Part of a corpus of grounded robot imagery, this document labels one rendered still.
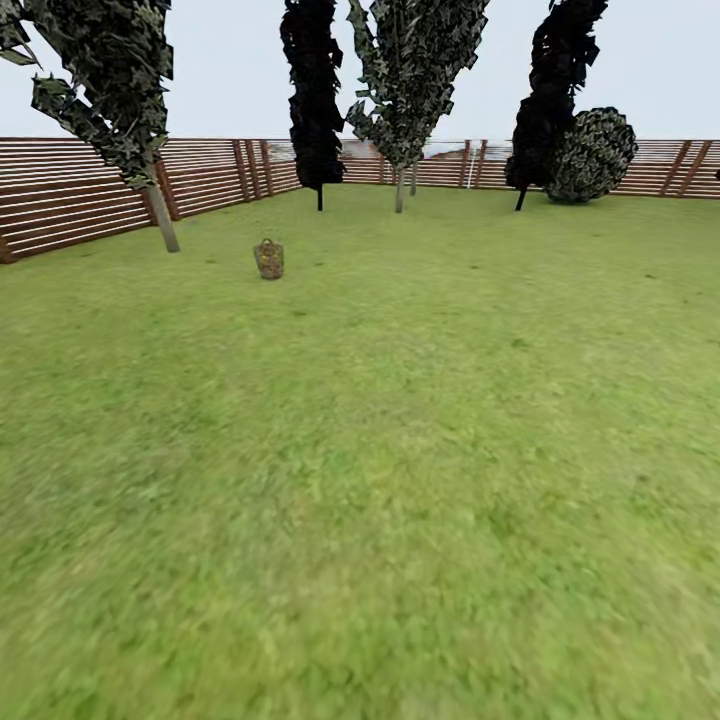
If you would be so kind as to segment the wicker basket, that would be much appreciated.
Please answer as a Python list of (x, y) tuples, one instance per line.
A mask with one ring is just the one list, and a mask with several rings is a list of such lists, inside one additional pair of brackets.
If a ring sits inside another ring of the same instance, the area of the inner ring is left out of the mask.
[(274, 280), (285, 275), (283, 245), (273, 244), (270, 238), (266, 238), (261, 245), (252, 248), (262, 279)]

